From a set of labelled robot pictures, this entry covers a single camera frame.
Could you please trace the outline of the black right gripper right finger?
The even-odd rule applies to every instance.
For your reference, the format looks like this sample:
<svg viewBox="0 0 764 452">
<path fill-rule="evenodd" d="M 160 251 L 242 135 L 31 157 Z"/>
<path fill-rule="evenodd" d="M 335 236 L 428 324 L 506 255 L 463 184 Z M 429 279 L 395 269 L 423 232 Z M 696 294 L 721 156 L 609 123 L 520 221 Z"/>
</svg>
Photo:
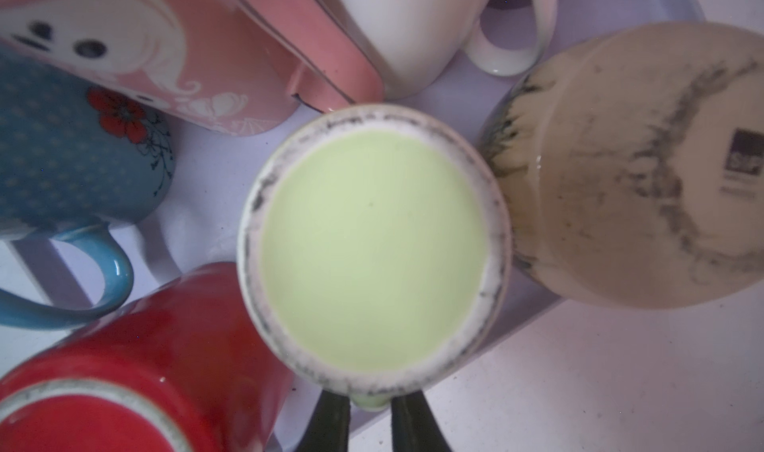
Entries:
<svg viewBox="0 0 764 452">
<path fill-rule="evenodd" d="M 394 452 L 452 452 L 422 390 L 392 399 L 391 426 Z"/>
</svg>

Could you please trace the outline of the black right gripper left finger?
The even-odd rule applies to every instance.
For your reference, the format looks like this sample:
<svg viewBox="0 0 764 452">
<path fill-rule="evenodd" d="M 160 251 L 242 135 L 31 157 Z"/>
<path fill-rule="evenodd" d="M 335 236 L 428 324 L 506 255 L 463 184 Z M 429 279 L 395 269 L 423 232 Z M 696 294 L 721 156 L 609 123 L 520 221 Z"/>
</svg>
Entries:
<svg viewBox="0 0 764 452">
<path fill-rule="evenodd" d="M 350 426 L 348 396 L 323 390 L 296 452 L 348 452 Z"/>
</svg>

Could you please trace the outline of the red mug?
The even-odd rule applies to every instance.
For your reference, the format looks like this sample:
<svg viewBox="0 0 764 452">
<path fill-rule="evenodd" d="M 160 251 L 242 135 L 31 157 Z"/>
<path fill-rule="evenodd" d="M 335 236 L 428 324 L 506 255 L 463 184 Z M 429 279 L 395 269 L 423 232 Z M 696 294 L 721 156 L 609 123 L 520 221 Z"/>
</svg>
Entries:
<svg viewBox="0 0 764 452">
<path fill-rule="evenodd" d="M 262 451 L 294 376 L 244 305 L 236 266 L 201 266 L 1 380 L 5 451 Z"/>
</svg>

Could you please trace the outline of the light green mug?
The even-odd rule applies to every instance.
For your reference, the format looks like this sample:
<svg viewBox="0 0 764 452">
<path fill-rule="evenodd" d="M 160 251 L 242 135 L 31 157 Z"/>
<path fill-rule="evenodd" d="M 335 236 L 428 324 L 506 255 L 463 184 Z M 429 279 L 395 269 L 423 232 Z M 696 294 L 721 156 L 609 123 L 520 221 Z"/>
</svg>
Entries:
<svg viewBox="0 0 764 452">
<path fill-rule="evenodd" d="M 288 368 L 380 410 L 477 350 L 511 256 L 505 199 L 473 146 L 420 111 L 367 104 L 316 118 L 266 161 L 237 268 Z"/>
</svg>

